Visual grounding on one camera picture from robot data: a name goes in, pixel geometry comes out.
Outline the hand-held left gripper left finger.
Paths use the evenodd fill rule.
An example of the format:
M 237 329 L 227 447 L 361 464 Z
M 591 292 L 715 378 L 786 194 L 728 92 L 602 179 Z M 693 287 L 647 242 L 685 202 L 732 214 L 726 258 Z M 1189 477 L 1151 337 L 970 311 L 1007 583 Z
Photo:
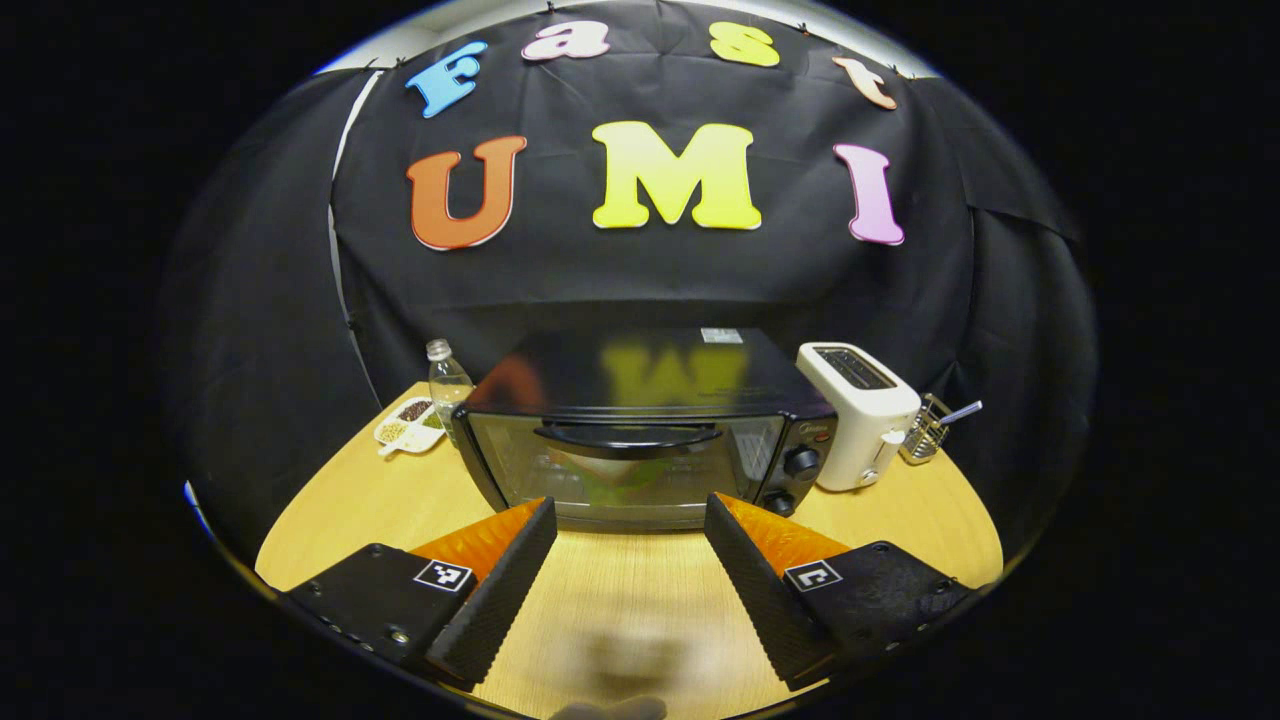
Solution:
M 283 594 L 316 626 L 416 676 L 485 680 L 557 537 L 535 498 L 413 551 L 370 543 Z

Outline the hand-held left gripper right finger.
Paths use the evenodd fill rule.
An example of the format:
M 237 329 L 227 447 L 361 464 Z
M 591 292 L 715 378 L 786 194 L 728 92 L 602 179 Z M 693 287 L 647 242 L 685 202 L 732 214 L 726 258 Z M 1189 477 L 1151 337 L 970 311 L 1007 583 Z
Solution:
M 851 548 L 722 493 L 707 498 L 704 533 L 791 691 L 868 674 L 977 600 L 888 541 Z

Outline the toast and lettuce sandwich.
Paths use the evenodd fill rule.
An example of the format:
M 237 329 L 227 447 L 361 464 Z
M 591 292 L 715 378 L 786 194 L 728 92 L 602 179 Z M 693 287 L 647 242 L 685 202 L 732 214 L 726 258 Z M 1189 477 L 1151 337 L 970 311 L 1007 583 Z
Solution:
M 549 451 L 549 460 L 567 475 L 567 488 L 554 496 L 571 503 L 634 506 L 681 503 L 680 488 L 668 478 L 666 459 L 612 460 Z

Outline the black electric oven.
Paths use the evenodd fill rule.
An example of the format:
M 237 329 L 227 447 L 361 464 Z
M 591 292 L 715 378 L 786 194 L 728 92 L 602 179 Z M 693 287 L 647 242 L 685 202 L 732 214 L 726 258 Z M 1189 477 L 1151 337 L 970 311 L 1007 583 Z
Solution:
M 562 527 L 604 533 L 696 530 L 722 493 L 795 514 L 828 457 L 835 407 L 763 331 L 632 328 L 527 336 L 454 410 L 460 452 L 481 496 L 507 510 L 552 498 Z M 666 459 L 676 505 L 559 501 L 559 450 Z

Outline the white divided grain dish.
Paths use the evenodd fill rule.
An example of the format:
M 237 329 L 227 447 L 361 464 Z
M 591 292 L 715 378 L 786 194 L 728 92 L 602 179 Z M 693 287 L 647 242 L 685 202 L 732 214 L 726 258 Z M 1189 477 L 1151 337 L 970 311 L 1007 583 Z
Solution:
M 380 456 L 396 452 L 424 454 L 435 447 L 445 430 L 429 397 L 411 397 L 403 401 L 385 419 L 379 421 L 374 438 L 381 445 Z

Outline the white toaster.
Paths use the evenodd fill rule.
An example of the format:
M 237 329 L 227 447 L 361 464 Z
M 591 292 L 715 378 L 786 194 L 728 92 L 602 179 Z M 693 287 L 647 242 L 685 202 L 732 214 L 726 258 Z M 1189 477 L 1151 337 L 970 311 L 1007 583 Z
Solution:
M 845 492 L 877 483 L 913 427 L 920 395 L 883 363 L 849 343 L 804 343 L 796 364 L 838 418 L 818 486 Z

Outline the clear plastic water bottle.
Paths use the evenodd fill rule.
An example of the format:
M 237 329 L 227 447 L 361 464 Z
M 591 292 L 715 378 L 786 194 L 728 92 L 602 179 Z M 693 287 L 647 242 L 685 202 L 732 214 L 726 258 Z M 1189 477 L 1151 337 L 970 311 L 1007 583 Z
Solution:
M 434 409 L 451 443 L 457 446 L 454 409 L 471 395 L 475 384 L 447 340 L 431 340 L 426 345 L 426 352 L 430 361 L 428 383 Z

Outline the black backdrop cloth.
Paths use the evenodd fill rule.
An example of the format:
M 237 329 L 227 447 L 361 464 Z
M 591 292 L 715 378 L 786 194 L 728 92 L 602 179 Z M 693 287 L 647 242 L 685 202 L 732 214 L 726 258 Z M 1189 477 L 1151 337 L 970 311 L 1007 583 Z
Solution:
M 527 14 L 316 74 L 234 145 L 163 277 L 164 425 L 251 560 L 429 340 L 485 374 L 538 331 L 756 327 L 982 401 L 943 447 L 1020 553 L 1091 430 L 1079 251 L 948 79 L 712 6 Z

